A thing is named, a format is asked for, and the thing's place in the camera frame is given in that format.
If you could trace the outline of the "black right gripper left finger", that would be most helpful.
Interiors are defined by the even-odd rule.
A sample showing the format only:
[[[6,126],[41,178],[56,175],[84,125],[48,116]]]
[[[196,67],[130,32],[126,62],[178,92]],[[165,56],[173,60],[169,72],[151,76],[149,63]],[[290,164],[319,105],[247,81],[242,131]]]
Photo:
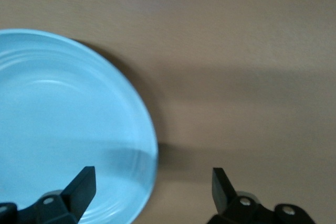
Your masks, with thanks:
[[[78,223],[96,194],[96,170],[84,167],[61,191],[50,191],[31,206],[19,210],[1,203],[1,223]]]

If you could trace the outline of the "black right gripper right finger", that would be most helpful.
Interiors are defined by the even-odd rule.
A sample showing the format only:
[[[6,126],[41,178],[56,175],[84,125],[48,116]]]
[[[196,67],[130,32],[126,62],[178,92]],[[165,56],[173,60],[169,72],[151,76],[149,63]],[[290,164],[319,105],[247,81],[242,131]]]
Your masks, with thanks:
[[[269,210],[254,195],[239,194],[222,168],[213,168],[212,197],[217,214],[208,223],[315,223],[296,205],[278,204]]]

